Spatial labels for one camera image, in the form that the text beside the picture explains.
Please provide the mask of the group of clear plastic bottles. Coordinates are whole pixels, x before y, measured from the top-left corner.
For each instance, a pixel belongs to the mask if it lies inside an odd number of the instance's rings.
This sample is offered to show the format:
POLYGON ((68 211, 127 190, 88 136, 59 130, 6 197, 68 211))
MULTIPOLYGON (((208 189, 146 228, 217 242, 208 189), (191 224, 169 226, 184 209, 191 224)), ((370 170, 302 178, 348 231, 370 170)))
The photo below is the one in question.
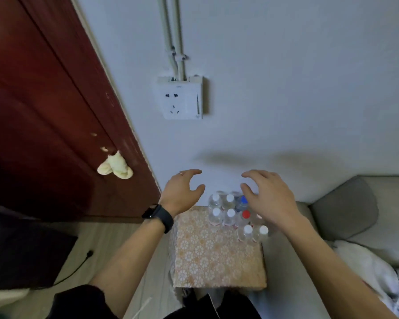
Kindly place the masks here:
POLYGON ((227 230, 237 242, 258 245, 270 237, 271 228, 249 206, 241 192, 217 191, 208 198, 208 223, 227 230))

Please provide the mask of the white conduit pipe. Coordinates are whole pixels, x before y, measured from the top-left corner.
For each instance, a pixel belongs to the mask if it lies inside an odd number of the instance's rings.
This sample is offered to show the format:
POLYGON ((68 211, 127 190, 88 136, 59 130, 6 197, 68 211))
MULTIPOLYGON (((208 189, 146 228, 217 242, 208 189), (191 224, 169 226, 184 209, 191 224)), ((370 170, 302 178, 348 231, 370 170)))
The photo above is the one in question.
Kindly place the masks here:
POLYGON ((157 0, 158 7, 160 12, 160 20, 162 25, 163 37, 164 37, 164 45, 165 45, 165 52, 167 54, 170 67, 173 70, 173 77, 171 77, 172 81, 177 80, 178 77, 178 67, 175 60, 175 52, 171 38, 170 32, 170 24, 169 24, 169 17, 168 17, 168 10, 167 10, 167 3, 166 0, 157 0))
MULTIPOLYGON (((172 13, 173 13, 173 25, 174 25, 174 47, 177 53, 184 54, 182 50, 182 34, 181 34, 181 20, 180 20, 180 7, 179 0, 171 0, 172 13)), ((178 80, 186 80, 185 62, 177 63, 178 67, 178 80)))

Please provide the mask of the white pillow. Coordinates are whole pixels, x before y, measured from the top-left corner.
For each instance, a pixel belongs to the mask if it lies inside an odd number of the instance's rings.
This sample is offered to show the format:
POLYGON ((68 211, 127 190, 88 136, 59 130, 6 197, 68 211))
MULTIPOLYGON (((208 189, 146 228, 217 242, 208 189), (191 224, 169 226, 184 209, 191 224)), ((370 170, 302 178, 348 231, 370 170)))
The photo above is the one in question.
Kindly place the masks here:
POLYGON ((338 240, 333 243, 333 250, 399 318, 395 301, 399 295, 399 277, 394 268, 367 248, 354 243, 338 240))

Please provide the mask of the black smartwatch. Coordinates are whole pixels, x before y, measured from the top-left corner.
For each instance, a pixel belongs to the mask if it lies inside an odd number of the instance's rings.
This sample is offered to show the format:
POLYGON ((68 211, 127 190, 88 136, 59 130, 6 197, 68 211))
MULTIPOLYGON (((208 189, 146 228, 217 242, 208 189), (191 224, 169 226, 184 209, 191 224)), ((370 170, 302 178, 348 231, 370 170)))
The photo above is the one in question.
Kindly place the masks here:
POLYGON ((151 205, 143 214, 143 220, 159 219, 164 225, 167 234, 174 225, 173 216, 160 204, 151 205))

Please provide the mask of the black trousers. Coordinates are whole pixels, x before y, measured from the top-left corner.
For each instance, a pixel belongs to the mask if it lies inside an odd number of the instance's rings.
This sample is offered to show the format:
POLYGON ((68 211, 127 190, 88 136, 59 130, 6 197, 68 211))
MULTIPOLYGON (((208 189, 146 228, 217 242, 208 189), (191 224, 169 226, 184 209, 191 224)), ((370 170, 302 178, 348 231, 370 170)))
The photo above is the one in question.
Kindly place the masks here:
POLYGON ((193 288, 183 288, 182 304, 164 319, 262 319, 249 298, 236 290, 226 290, 215 307, 210 294, 198 299, 193 288))

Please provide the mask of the person's left forearm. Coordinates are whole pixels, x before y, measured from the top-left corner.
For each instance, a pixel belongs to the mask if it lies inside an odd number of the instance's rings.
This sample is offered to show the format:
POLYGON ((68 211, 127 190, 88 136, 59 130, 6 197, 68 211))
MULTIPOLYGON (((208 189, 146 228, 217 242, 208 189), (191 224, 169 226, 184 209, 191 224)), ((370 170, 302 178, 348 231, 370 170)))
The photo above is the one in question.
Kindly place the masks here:
POLYGON ((165 233, 157 218, 144 220, 109 262, 89 282, 100 289, 107 306, 122 319, 165 233))

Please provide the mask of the dark red wooden door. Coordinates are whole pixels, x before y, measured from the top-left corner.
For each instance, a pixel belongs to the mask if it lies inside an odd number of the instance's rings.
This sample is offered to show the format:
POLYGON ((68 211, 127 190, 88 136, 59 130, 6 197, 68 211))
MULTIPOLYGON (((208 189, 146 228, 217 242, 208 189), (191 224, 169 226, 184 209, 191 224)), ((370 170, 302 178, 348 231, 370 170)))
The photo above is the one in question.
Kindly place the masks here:
POLYGON ((0 0, 0 206, 141 222, 160 190, 71 0, 0 0), (117 151, 123 180, 97 168, 117 151))

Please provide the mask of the person's right forearm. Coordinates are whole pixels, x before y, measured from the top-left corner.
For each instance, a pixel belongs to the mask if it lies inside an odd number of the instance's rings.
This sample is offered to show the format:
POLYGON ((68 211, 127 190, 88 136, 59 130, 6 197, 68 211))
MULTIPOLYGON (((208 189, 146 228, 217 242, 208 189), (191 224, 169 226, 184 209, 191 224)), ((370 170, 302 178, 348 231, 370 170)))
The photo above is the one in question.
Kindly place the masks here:
POLYGON ((398 319, 300 213, 280 226, 331 319, 398 319))

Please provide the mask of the floral patterned box stool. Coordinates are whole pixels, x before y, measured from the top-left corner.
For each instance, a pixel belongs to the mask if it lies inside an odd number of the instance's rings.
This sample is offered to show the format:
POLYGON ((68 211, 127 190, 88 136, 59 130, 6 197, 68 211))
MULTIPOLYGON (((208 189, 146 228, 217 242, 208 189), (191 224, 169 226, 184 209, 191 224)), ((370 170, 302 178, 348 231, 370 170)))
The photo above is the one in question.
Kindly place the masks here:
POLYGON ((176 217, 169 257, 173 288, 267 287, 261 244, 241 242, 234 229, 211 225, 205 206, 193 206, 176 217))

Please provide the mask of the person's left hand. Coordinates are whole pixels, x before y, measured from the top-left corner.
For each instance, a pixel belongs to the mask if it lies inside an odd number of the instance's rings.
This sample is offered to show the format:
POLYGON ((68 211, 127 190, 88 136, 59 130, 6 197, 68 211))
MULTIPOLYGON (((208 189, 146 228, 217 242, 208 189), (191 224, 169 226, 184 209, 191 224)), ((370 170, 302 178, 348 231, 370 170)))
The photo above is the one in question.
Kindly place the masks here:
POLYGON ((175 218, 181 213, 191 209, 197 202, 188 201, 190 181, 195 175, 200 175, 202 170, 189 169, 180 171, 172 176, 165 185, 159 204, 162 205, 175 218))

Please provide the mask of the thin white stick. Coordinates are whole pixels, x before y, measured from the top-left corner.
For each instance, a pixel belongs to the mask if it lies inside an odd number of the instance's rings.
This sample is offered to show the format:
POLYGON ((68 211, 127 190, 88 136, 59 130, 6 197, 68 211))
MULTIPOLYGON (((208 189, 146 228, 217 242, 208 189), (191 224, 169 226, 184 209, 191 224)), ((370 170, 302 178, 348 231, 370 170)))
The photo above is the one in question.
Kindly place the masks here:
POLYGON ((134 316, 131 319, 137 319, 139 314, 147 307, 147 305, 150 303, 150 301, 153 299, 152 296, 149 296, 147 300, 142 304, 140 309, 134 314, 134 316))

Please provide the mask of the white wall socket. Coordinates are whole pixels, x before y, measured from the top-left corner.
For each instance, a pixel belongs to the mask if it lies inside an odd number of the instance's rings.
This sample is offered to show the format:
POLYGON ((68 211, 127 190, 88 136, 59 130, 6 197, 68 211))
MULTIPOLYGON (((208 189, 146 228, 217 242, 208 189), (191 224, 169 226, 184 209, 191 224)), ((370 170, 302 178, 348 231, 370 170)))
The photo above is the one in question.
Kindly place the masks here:
POLYGON ((169 76, 156 80, 156 99, 165 120, 201 120, 203 76, 176 81, 169 76))

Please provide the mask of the black bag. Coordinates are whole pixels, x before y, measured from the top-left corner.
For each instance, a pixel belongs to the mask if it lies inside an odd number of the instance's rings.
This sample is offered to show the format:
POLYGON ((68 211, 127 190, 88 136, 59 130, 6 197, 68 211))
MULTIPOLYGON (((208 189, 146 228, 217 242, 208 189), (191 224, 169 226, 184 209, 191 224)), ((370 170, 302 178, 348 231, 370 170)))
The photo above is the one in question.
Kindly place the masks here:
POLYGON ((0 213, 0 290, 53 286, 77 239, 0 213))

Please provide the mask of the grey sofa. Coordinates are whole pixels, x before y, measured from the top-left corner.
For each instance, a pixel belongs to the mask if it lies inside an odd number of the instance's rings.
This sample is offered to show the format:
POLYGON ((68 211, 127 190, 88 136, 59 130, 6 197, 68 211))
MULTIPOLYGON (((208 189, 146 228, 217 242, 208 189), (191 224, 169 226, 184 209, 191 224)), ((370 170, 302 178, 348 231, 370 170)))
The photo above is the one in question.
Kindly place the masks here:
MULTIPOLYGON (((360 177, 365 177, 376 195, 379 218, 367 231, 344 241, 367 248, 395 270, 399 268, 399 176, 360 177)), ((298 207, 318 231, 309 206, 298 203, 298 207)), ((336 240, 325 241, 333 247, 336 240)), ((260 315, 268 319, 330 319, 287 238, 275 233, 262 246, 268 286, 250 295, 260 315)))

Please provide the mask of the black sleeve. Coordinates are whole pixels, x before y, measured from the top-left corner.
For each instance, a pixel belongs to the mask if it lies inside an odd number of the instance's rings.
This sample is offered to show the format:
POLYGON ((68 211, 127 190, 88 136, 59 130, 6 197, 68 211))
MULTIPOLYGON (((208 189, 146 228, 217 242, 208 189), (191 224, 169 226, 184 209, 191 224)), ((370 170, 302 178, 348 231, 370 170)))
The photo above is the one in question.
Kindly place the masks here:
POLYGON ((84 284, 55 294, 46 319, 118 319, 98 287, 84 284))

